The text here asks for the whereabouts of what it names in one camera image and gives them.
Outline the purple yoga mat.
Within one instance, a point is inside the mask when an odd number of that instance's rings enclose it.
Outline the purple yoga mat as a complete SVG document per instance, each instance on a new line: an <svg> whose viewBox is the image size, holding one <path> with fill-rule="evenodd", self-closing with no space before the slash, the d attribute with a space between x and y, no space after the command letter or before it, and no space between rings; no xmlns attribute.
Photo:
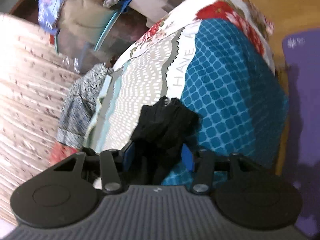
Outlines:
<svg viewBox="0 0 320 240"><path fill-rule="evenodd" d="M301 194L296 227L319 239L319 29L284 38L289 82L289 138L283 177Z"/></svg>

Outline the blue white patterned blanket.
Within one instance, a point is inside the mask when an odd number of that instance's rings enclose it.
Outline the blue white patterned blanket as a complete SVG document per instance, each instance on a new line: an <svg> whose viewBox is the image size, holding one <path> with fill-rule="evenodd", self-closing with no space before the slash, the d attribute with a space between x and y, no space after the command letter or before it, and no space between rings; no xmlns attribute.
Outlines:
<svg viewBox="0 0 320 240"><path fill-rule="evenodd" d="M81 149L96 101L105 78L113 73L109 63L96 64L69 88L63 101L56 140L66 146Z"/></svg>

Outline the translucent teal storage box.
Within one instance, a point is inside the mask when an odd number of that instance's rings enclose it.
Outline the translucent teal storage box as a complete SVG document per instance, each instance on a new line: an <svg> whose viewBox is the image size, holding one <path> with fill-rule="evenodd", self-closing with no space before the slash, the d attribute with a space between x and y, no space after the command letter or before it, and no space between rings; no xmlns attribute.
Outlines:
<svg viewBox="0 0 320 240"><path fill-rule="evenodd" d="M146 31L146 17L128 8L108 9L100 0L65 0L55 37L64 68L85 74L97 63L116 60Z"/></svg>

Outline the floral beige curtain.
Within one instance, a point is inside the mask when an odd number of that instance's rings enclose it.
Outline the floral beige curtain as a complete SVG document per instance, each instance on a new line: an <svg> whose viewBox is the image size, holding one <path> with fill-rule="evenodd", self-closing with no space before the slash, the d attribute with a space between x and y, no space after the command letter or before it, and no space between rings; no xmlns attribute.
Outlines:
<svg viewBox="0 0 320 240"><path fill-rule="evenodd" d="M1 219L13 191L49 166L63 100L78 74L38 25L1 14Z"/></svg>

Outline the red floral quilt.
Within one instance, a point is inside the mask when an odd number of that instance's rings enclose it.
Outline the red floral quilt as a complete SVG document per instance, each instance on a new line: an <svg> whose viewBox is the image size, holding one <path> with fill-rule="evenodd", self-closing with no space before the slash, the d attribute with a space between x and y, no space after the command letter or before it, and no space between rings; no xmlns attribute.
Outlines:
<svg viewBox="0 0 320 240"><path fill-rule="evenodd" d="M51 165L55 165L58 162L62 161L63 159L66 159L70 155L78 152L78 149L66 146L58 141L54 143L54 146L51 150L50 156L49 156L49 162Z"/></svg>

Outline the black pants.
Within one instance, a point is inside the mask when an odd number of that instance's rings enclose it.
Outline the black pants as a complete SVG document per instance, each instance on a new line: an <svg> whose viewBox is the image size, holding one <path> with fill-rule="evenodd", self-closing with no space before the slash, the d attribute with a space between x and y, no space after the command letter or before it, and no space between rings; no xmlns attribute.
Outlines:
<svg viewBox="0 0 320 240"><path fill-rule="evenodd" d="M185 140L200 124L199 115L180 100L163 96L144 105L130 140L134 150L127 178L132 184L159 185L181 161Z"/></svg>

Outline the blue printed cloth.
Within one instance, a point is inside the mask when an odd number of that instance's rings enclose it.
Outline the blue printed cloth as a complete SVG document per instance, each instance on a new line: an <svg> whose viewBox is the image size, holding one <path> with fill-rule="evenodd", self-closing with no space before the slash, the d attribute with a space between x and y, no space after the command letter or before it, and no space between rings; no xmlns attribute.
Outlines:
<svg viewBox="0 0 320 240"><path fill-rule="evenodd" d="M65 0L38 0L38 23L50 35L59 31L57 22Z"/></svg>

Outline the chevron patterned bedsheet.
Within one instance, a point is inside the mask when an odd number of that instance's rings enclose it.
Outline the chevron patterned bedsheet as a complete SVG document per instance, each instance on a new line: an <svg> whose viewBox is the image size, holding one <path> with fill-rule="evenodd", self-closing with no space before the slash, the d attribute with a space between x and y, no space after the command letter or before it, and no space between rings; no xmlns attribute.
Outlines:
<svg viewBox="0 0 320 240"><path fill-rule="evenodd" d="M141 108L166 96L200 115L198 145L271 168L288 111L267 42L272 32L249 0L185 0L102 79L83 145L122 148Z"/></svg>

